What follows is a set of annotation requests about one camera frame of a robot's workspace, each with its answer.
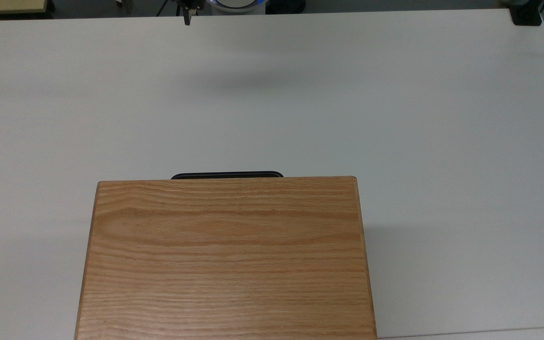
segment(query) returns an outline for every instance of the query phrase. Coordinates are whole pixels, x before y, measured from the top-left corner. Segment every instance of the wood grain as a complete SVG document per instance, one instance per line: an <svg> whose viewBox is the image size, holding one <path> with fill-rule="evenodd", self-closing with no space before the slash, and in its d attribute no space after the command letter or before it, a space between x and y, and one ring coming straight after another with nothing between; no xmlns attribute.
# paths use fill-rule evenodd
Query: wood grain
<svg viewBox="0 0 544 340"><path fill-rule="evenodd" d="M47 0L0 0L0 14L45 12Z"/></svg>
<svg viewBox="0 0 544 340"><path fill-rule="evenodd" d="M354 177L106 181L76 340L376 339Z"/></svg>

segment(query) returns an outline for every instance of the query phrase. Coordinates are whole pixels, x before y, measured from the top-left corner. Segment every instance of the black object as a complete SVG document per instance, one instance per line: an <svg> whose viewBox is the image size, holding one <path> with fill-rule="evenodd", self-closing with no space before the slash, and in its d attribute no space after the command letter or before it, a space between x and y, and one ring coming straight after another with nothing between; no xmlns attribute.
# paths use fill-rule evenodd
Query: black object
<svg viewBox="0 0 544 340"><path fill-rule="evenodd" d="M255 177L283 177L276 171L231 171L231 172L188 172L177 174L172 180L202 180L202 179L251 179Z"/></svg>
<svg viewBox="0 0 544 340"><path fill-rule="evenodd" d="M266 14L300 14L306 9L305 0L270 0Z"/></svg>
<svg viewBox="0 0 544 340"><path fill-rule="evenodd" d="M529 0L523 5L509 6L513 23L516 26L540 26L543 22L538 12L541 2L543 0Z"/></svg>

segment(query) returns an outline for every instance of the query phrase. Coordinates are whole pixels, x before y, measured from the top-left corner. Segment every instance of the wooden box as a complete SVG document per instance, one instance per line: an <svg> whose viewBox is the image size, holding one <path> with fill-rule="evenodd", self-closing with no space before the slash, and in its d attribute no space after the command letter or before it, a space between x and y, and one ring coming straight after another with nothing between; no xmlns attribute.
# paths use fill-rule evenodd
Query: wooden box
<svg viewBox="0 0 544 340"><path fill-rule="evenodd" d="M76 340L374 340L354 177L103 181Z"/></svg>

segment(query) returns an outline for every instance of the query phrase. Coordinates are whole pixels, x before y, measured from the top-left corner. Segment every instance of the light oak surface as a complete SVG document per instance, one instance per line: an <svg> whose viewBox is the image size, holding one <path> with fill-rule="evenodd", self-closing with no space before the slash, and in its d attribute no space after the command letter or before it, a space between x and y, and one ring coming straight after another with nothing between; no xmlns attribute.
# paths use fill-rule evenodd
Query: light oak surface
<svg viewBox="0 0 544 340"><path fill-rule="evenodd" d="M354 177L105 181L76 339L375 339Z"/></svg>
<svg viewBox="0 0 544 340"><path fill-rule="evenodd" d="M47 0L0 0L0 14L44 12L46 2Z"/></svg>

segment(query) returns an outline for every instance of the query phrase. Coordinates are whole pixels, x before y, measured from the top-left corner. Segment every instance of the white tabletop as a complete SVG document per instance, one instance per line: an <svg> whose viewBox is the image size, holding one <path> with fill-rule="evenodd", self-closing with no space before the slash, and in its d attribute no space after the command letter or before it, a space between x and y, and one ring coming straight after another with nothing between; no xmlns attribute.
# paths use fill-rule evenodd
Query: white tabletop
<svg viewBox="0 0 544 340"><path fill-rule="evenodd" d="M95 185L358 178L378 335L544 327L544 27L0 22L0 339L71 339Z"/></svg>
<svg viewBox="0 0 544 340"><path fill-rule="evenodd" d="M482 331L426 336L408 336L393 340L544 340L544 329L522 329L515 331Z"/></svg>

